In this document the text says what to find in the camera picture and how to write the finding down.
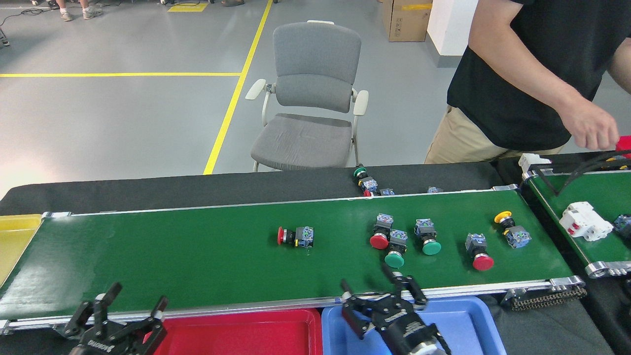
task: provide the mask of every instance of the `chair backrest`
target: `chair backrest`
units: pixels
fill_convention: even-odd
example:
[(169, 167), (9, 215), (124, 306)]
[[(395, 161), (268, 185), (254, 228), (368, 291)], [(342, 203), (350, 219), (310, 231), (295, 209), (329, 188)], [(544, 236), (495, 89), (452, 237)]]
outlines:
[(328, 23), (289, 23), (274, 30), (273, 42), (279, 104), (350, 110), (359, 34)]

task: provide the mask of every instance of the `shoe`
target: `shoe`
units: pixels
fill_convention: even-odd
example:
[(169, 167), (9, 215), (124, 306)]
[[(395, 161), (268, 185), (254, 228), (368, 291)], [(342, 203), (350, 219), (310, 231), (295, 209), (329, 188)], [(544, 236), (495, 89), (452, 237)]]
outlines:
[(90, 18), (94, 18), (97, 17), (99, 15), (103, 14), (103, 10), (101, 9), (92, 9), (92, 11), (90, 12), (84, 12), (83, 13), (83, 19), (84, 20), (89, 20)]
[(72, 15), (70, 15), (70, 13), (63, 13), (63, 14), (61, 14), (61, 18), (62, 18), (64, 21), (66, 21), (66, 22), (68, 22), (68, 21), (72, 21), (72, 20), (73, 20), (73, 16), (72, 16)]
[(226, 8), (231, 8), (232, 6), (239, 6), (245, 4), (244, 0), (223, 0), (221, 5)]

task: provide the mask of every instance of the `yellow tray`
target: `yellow tray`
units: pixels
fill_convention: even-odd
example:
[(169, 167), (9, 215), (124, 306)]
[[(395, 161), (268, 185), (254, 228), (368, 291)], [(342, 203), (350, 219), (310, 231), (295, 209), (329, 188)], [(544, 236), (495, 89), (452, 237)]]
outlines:
[(41, 215), (0, 216), (0, 287), (33, 239), (41, 220)]

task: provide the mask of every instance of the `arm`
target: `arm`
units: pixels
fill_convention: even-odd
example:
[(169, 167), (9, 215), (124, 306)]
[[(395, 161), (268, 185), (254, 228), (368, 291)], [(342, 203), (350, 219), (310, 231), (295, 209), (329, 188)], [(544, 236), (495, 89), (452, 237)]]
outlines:
[(545, 68), (512, 30), (510, 23), (521, 8), (510, 0), (479, 0), (469, 47), (504, 80), (552, 107), (576, 145), (590, 149), (614, 145), (619, 135), (613, 117)]
[(613, 55), (608, 71), (618, 85), (631, 93), (631, 37), (620, 44)]

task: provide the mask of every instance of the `white wall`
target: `white wall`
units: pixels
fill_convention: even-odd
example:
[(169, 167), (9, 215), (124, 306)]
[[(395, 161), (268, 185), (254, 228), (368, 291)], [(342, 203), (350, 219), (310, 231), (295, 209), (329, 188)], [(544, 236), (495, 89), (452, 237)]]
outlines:
[(441, 56), (462, 56), (477, 0), (433, 0), (427, 33)]

